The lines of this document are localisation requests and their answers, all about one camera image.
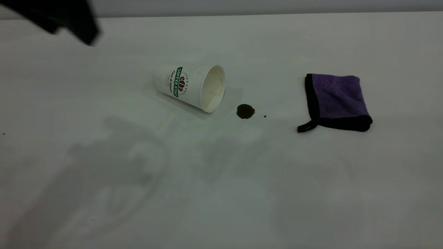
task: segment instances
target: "paper cup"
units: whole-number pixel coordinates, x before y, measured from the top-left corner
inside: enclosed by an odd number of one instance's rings
[[[162,93],[211,113],[225,93],[225,72],[221,66],[161,65],[154,70],[154,85]]]

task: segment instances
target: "dark liquid drop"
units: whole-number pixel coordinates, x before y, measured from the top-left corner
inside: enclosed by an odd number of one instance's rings
[[[252,115],[254,115],[254,113],[255,113],[255,110],[250,105],[241,104],[241,105],[237,106],[237,116],[239,116],[240,118],[248,119],[248,118],[252,117]]]

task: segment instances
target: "purple towel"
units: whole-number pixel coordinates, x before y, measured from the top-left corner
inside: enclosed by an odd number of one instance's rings
[[[372,119],[358,77],[308,74],[305,87],[312,120],[299,126],[298,132],[309,131],[317,125],[361,132],[369,129]]]

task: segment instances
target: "coffee spill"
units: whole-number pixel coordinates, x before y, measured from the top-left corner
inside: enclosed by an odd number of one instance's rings
[[[247,104],[241,104],[237,106],[237,116],[243,119],[248,119],[254,115],[255,110],[252,106]]]

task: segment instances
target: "black cloth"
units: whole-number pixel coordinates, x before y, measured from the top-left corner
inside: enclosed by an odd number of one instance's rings
[[[82,42],[92,45],[99,30],[86,0],[0,0],[47,32],[68,28]]]

